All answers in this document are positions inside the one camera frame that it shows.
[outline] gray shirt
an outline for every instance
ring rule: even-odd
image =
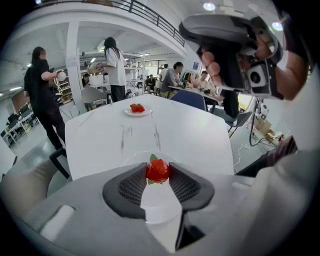
[[[169,86],[182,86],[182,84],[183,83],[178,79],[175,70],[173,68],[169,68],[163,79],[161,92],[168,92]]]

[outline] person in white shirt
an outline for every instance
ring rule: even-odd
[[[113,102],[122,101],[126,96],[125,66],[127,65],[127,61],[123,57],[121,51],[117,48],[116,40],[112,37],[108,37],[104,41],[104,55],[106,64],[97,65],[96,69],[106,69],[106,72],[109,75]]]
[[[168,71],[168,64],[164,64],[164,69],[162,69],[160,71],[160,74],[159,74],[159,81],[162,82],[163,79],[165,79],[165,76],[166,76],[166,73]]]
[[[211,90],[213,86],[206,80],[208,77],[207,71],[202,71],[201,77],[195,79],[192,83],[188,83],[188,88],[195,88],[195,89],[203,89],[203,90]]]

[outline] camera lens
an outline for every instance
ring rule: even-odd
[[[250,79],[252,82],[254,82],[255,84],[259,84],[261,81],[260,75],[257,72],[252,72],[250,75]]]

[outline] long black hair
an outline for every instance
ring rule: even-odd
[[[108,37],[106,40],[104,40],[104,56],[105,57],[107,57],[107,50],[109,48],[112,48],[116,52],[118,59],[120,59],[120,50],[117,48],[116,40],[114,40],[113,37]]]
[[[42,47],[38,46],[36,48],[34,48],[33,52],[32,52],[32,60],[31,60],[31,64],[34,65],[36,60],[39,60],[39,56],[46,54],[46,50],[43,49]]]

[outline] picture on wall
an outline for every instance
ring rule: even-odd
[[[193,63],[193,70],[198,70],[198,67],[199,67],[199,62],[194,62]]]

